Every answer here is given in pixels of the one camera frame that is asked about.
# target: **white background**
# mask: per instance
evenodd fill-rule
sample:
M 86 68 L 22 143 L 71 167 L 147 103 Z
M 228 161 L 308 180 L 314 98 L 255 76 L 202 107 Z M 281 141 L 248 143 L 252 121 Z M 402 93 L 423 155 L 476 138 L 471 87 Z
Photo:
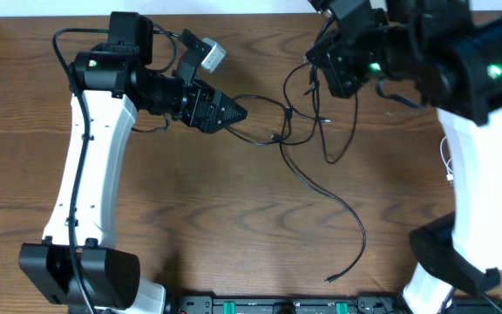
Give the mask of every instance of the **white background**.
M 384 0 L 371 0 L 374 8 Z M 471 0 L 474 10 L 502 10 L 502 0 Z M 140 14 L 308 13 L 307 0 L 0 0 L 0 17 Z

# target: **green light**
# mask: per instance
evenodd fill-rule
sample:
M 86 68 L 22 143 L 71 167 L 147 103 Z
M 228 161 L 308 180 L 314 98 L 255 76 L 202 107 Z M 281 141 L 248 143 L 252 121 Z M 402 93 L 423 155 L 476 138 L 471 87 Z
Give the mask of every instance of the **green light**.
M 378 64 L 378 63 L 373 63 L 373 64 L 370 64 L 370 68 L 371 70 L 373 71 L 381 71 L 381 65 Z
M 489 65 L 487 67 L 487 74 L 492 79 L 498 79 L 502 75 L 502 67 L 499 65 Z

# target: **wood grain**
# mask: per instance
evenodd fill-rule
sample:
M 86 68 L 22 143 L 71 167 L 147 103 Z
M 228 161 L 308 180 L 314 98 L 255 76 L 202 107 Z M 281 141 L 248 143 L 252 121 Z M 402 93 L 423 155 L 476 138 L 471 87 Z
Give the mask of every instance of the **wood grain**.
M 478 20 L 496 17 L 478 13 Z M 302 62 L 322 24 L 317 15 L 153 17 L 172 31 L 188 28 L 218 40 L 227 58 L 211 85 L 228 95 L 259 93 L 283 100 L 282 82 Z M 17 267 L 20 245 L 38 242 L 56 200 L 69 142 L 71 112 L 65 75 L 51 49 L 62 27 L 106 27 L 106 17 L 0 18 L 0 312 L 60 312 Z M 67 35 L 66 58 L 102 37 Z M 170 58 L 154 44 L 156 67 Z M 310 112 L 307 73 L 288 93 Z M 408 233 L 454 209 L 438 154 L 442 131 L 434 111 L 413 112 L 359 94 L 356 139 L 335 166 L 323 163 L 318 138 L 292 147 L 295 162 L 360 215 L 368 247 L 360 263 L 332 284 L 356 256 L 361 233 L 337 204 L 304 187 L 278 147 L 253 147 L 227 132 L 213 136 L 174 123 L 165 134 L 131 135 L 119 184 L 118 249 L 136 254 L 143 275 L 175 290 L 217 295 L 351 295 L 399 292 L 416 261 Z M 390 86 L 412 97 L 411 85 Z M 242 101 L 249 117 L 237 127 L 259 139 L 279 130 L 280 109 Z M 330 151 L 337 153 L 353 120 L 351 100 L 322 90 Z M 138 125 L 161 123 L 140 113 Z M 295 121 L 295 137 L 311 125 Z M 502 296 L 502 286 L 494 291 Z

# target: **white cable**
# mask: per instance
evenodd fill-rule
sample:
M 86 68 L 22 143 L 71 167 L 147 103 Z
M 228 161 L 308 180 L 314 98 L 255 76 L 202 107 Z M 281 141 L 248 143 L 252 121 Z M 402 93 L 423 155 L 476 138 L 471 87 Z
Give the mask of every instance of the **white cable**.
M 449 164 L 451 163 L 452 158 L 450 158 L 449 161 L 446 161 L 444 159 L 444 154 L 443 154 L 443 143 L 444 143 L 444 140 L 446 140 L 446 135 L 443 137 L 443 139 L 441 140 L 441 144 L 439 145 L 439 151 L 441 152 L 441 160 L 443 161 L 444 166 L 446 167 L 446 173 L 447 174 L 454 174 L 452 172 L 452 169 L 449 167 Z

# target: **wooden table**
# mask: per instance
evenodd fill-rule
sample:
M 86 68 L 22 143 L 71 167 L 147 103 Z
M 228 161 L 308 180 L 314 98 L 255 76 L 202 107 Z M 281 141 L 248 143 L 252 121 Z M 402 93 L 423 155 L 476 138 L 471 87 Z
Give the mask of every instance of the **wooden table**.
M 478 21 L 496 17 L 478 13 Z M 323 18 L 318 15 L 153 17 L 172 31 L 188 28 L 216 39 L 227 58 L 202 74 L 228 95 L 259 93 L 283 100 L 282 82 L 302 62 Z M 18 268 L 23 242 L 39 242 L 58 195 L 71 127 L 71 94 L 51 49 L 62 27 L 107 27 L 108 17 L 0 18 L 0 312 L 56 312 Z M 67 35 L 68 60 L 103 41 Z M 154 44 L 155 68 L 171 56 Z M 349 214 L 317 195 L 286 168 L 278 147 L 254 147 L 228 132 L 201 134 L 173 123 L 165 134 L 133 133 L 119 184 L 118 249 L 136 254 L 143 276 L 171 289 L 229 296 L 341 296 L 399 292 L 416 261 L 408 233 L 454 209 L 439 157 L 443 133 L 433 110 L 410 111 L 359 93 L 356 138 L 335 166 L 323 162 L 321 142 L 289 149 L 307 174 L 357 211 L 369 243 L 360 263 L 327 284 L 361 247 Z M 288 85 L 295 106 L 311 113 L 308 74 Z M 389 87 L 416 97 L 411 84 Z M 242 101 L 249 110 L 237 127 L 267 139 L 279 130 L 280 108 Z M 353 101 L 322 88 L 329 151 L 349 135 Z M 141 127 L 162 121 L 140 113 Z M 295 137 L 311 124 L 295 121 Z M 502 285 L 492 292 L 502 296 Z

